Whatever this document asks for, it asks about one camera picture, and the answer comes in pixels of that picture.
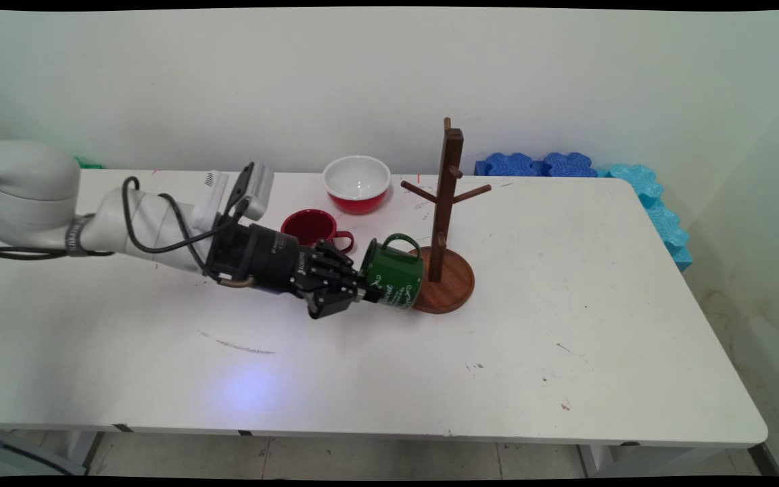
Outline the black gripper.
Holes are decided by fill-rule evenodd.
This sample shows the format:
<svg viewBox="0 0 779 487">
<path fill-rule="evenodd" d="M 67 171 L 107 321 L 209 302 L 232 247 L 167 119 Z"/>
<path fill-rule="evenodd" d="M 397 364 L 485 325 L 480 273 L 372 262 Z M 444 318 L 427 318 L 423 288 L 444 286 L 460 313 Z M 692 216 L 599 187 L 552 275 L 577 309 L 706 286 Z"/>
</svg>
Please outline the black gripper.
<svg viewBox="0 0 779 487">
<path fill-rule="evenodd" d="M 333 241 L 320 239 L 315 246 L 257 224 L 235 224 L 215 235 L 208 252 L 208 269 L 229 281 L 252 280 L 252 289 L 302 299 L 296 280 L 307 271 L 333 277 L 305 276 L 305 301 L 312 319 L 346 311 L 355 302 L 377 303 L 381 289 L 362 278 L 356 263 Z"/>
</svg>

